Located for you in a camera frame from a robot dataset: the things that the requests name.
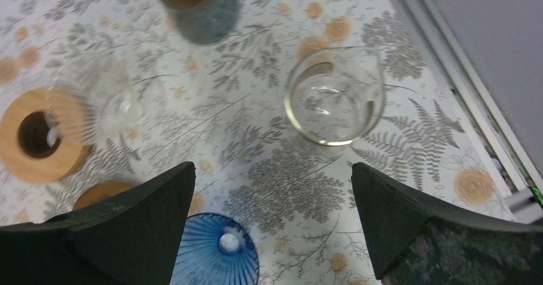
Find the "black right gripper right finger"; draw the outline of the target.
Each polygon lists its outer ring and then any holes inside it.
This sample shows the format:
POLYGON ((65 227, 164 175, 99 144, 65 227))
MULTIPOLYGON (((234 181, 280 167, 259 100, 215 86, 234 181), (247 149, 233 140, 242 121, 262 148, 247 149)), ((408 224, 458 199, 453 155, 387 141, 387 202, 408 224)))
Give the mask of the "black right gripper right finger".
POLYGON ((541 284, 542 228, 460 208, 365 163, 352 188, 382 284, 541 284))

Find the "clear ribbed glass dripper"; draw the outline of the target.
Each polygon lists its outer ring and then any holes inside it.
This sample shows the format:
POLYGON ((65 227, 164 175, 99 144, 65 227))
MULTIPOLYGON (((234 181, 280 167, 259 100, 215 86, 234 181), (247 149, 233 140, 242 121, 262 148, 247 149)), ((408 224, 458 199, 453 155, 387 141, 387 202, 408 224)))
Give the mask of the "clear ribbed glass dripper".
POLYGON ((127 66, 113 52, 88 52, 62 63, 52 74, 45 103, 49 126, 80 145, 124 132, 145 113, 127 66))

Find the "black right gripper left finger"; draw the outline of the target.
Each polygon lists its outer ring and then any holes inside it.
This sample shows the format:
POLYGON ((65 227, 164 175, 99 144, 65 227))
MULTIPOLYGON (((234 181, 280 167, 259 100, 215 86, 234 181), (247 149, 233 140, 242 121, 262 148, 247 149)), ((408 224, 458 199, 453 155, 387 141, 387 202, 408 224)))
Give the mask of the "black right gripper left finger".
POLYGON ((168 284, 195 188, 185 161, 85 208, 1 228, 2 284, 168 284))

